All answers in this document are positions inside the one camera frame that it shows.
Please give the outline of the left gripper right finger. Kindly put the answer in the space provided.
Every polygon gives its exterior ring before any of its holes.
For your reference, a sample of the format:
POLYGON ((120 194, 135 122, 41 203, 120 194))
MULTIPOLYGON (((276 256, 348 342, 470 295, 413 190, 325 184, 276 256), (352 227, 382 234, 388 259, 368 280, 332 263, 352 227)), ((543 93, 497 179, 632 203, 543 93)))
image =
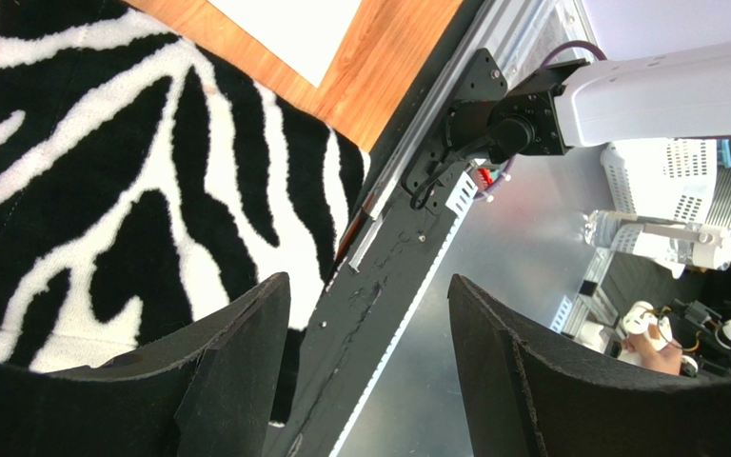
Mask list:
POLYGON ((478 456, 731 456, 731 378, 621 362, 452 277, 450 326, 478 456))

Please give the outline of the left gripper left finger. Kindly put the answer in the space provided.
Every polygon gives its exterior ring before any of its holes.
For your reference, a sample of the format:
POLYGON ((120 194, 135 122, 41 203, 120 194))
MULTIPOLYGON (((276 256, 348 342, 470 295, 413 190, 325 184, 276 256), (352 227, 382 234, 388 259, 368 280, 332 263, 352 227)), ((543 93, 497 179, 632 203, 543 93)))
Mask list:
POLYGON ((289 305, 289 278, 276 273, 99 368, 0 364, 0 456, 259 455, 289 305))

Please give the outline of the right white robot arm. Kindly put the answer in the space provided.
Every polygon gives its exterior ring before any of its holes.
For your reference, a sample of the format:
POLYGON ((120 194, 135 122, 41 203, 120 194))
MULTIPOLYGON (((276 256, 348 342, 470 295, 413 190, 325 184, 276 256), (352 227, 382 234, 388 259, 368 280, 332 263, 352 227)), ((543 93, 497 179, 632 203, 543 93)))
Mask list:
POLYGON ((731 42, 630 60, 543 62, 502 95, 457 98, 447 161, 564 155, 656 138, 731 139, 731 42))

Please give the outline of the person's hand in background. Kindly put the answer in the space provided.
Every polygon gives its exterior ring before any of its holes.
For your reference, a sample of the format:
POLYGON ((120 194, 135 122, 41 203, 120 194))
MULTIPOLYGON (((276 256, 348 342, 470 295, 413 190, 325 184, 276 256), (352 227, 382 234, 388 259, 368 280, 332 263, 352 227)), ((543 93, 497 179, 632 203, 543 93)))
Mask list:
POLYGON ((658 350, 644 333, 629 334, 621 341, 621 348, 622 351, 639 354, 643 368, 669 375, 681 374, 683 351, 674 343, 658 350))

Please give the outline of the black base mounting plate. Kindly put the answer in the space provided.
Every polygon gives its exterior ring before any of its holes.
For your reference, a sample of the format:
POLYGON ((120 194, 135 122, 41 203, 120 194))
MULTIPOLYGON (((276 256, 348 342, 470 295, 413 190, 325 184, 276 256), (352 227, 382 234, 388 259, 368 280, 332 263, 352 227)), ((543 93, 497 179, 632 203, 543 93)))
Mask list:
POLYGON ((448 16, 372 149, 359 224, 310 321, 292 413, 284 427, 268 431, 266 456, 331 456, 346 440, 454 219, 412 210, 402 174, 474 50, 491 45, 493 27, 511 28, 525 7, 523 1, 465 1, 448 16))

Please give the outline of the zebra print cushion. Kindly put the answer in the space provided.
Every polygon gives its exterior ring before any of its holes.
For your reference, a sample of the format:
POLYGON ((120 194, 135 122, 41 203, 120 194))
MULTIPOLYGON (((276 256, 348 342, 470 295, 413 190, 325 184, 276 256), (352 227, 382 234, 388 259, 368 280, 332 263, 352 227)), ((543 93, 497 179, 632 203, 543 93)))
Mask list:
POLYGON ((98 367, 289 277, 270 415, 368 154, 122 1, 0 1, 0 363, 98 367))

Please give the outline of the aluminium frame rail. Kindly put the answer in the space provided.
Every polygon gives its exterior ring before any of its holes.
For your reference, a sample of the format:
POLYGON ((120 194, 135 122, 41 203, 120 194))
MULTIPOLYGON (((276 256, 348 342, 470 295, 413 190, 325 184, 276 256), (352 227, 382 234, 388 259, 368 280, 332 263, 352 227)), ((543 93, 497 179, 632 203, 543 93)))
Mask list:
MULTIPOLYGON (((523 1, 513 25, 492 29, 492 44, 474 50, 486 55, 506 82, 516 84, 561 42, 588 37, 578 1, 523 1)), ((346 440, 331 456, 468 456, 461 389, 450 336, 446 293, 455 257, 450 247, 461 224, 475 221, 477 185, 466 166, 445 175, 426 211, 454 219, 420 286, 385 368, 346 440)))

